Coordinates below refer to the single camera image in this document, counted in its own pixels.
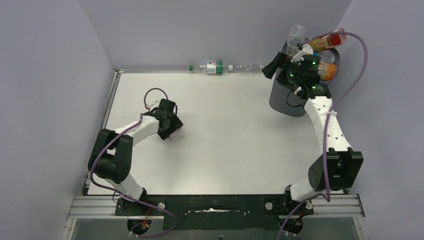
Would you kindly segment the red cap bottle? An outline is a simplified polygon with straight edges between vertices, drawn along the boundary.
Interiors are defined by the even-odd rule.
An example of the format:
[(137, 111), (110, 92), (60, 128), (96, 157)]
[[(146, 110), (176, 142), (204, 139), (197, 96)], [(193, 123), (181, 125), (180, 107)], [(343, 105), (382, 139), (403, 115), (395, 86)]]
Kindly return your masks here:
[(184, 139), (185, 134), (182, 130), (182, 128), (177, 129), (173, 133), (169, 135), (169, 137), (166, 139), (168, 142), (180, 142)]

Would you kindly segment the orange juice bottle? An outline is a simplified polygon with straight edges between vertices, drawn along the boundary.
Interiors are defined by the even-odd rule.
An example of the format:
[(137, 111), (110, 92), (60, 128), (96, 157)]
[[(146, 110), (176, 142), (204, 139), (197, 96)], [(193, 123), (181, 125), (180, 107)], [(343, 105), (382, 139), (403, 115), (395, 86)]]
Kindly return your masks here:
[(337, 74), (338, 66), (332, 63), (320, 62), (318, 73), (322, 81), (333, 80)]

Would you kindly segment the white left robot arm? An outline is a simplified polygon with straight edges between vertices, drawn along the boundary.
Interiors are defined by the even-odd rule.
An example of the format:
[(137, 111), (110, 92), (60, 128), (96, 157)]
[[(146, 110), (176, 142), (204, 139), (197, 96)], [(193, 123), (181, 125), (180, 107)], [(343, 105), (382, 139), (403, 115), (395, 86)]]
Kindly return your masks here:
[(101, 129), (88, 161), (92, 184), (118, 193), (127, 201), (140, 202), (146, 190), (130, 173), (133, 148), (153, 135), (163, 141), (168, 139), (184, 125), (177, 113), (177, 104), (163, 98), (157, 106), (141, 113), (138, 120), (117, 129)]

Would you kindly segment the crushed clear bottle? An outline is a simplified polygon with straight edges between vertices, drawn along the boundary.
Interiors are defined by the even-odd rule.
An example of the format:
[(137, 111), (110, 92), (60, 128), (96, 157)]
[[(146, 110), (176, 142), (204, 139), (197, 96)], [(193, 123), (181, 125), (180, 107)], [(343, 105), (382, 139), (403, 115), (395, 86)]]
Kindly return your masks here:
[(229, 64), (229, 73), (259, 73), (265, 66), (263, 64)]

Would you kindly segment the crushed bottle white blue label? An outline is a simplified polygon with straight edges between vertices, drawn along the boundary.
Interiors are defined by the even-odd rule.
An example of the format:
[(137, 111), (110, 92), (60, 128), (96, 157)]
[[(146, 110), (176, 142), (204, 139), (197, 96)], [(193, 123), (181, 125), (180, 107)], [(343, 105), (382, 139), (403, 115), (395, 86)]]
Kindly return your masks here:
[(306, 38), (306, 28), (302, 25), (295, 24), (291, 27), (288, 36), (287, 36), (287, 48), (286, 54), (294, 57), (300, 50), (299, 45), (302, 46), (302, 43)]

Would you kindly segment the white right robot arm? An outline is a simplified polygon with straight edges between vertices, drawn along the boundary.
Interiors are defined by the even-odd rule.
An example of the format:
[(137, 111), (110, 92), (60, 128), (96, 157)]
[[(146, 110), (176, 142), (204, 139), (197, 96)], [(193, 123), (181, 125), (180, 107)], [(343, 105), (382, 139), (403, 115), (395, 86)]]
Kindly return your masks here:
[(320, 60), (313, 53), (295, 59), (278, 52), (262, 69), (268, 79), (280, 70), (276, 81), (302, 100), (301, 107), (311, 119), (321, 146), (321, 155), (309, 167), (307, 178), (290, 185), (290, 194), (281, 199), (282, 209), (289, 214), (295, 213), (303, 200), (351, 188), (364, 161), (362, 152), (354, 150), (343, 134), (328, 86), (320, 83)]

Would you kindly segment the green cap bottle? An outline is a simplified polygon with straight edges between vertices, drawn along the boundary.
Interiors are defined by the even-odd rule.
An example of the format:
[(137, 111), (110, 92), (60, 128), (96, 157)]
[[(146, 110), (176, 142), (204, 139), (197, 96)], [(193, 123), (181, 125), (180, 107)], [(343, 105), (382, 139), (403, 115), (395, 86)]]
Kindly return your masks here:
[(205, 73), (207, 75), (223, 75), (229, 73), (229, 66), (221, 61), (208, 61), (203, 65), (190, 65), (188, 67), (191, 73)]

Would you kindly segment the amber tea bottle red label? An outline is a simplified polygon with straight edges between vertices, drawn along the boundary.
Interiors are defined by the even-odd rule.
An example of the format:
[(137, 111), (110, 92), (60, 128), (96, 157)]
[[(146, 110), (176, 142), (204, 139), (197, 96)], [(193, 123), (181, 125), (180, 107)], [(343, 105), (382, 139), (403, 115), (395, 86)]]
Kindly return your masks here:
[(332, 33), (337, 34), (328, 34), (322, 37), (317, 37), (308, 41), (308, 44), (313, 48), (315, 52), (322, 52), (325, 50), (336, 48), (347, 41), (347, 37), (344, 34), (345, 30), (340, 27)]

